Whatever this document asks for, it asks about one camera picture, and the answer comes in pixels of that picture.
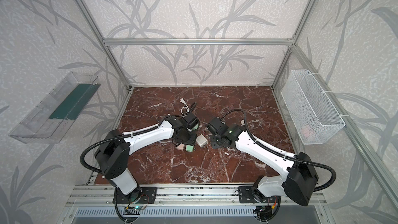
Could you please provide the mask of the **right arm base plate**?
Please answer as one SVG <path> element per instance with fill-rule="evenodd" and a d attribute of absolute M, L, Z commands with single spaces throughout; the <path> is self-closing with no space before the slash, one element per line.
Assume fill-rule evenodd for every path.
<path fill-rule="evenodd" d="M 258 190 L 253 190 L 251 186 L 240 186 L 237 190 L 240 203 L 259 203 L 259 204 L 278 204 L 278 196 L 266 197 Z"/>

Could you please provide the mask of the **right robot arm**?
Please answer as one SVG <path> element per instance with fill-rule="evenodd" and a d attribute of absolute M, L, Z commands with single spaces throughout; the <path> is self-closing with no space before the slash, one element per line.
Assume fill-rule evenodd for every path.
<path fill-rule="evenodd" d="M 260 176 L 251 190 L 258 202 L 272 196 L 286 196 L 301 206 L 308 206 L 314 192 L 324 190 L 336 181 L 336 171 L 313 162 L 309 155 L 283 151 L 254 136 L 247 118 L 243 125 L 228 126 L 223 117 L 213 118 L 206 126 L 212 145 L 234 148 L 271 167 L 278 176 Z"/>

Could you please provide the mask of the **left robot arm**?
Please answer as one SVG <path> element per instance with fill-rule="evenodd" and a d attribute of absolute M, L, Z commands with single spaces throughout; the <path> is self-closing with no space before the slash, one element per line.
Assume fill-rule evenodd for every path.
<path fill-rule="evenodd" d="M 199 119 L 192 113 L 165 116 L 159 123 L 131 132 L 113 130 L 106 139 L 90 145 L 80 155 L 80 164 L 104 178 L 126 197 L 138 197 L 140 186 L 127 168 L 129 157 L 154 143 L 172 139 L 174 143 L 195 143 Z"/>

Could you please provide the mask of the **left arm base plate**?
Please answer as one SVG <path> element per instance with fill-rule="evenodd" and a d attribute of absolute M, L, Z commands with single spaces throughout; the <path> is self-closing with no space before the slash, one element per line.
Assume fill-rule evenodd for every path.
<path fill-rule="evenodd" d="M 125 195 L 119 188 L 115 189 L 113 203 L 128 204 L 154 204 L 157 195 L 157 187 L 140 187 L 138 186 L 131 193 Z"/>

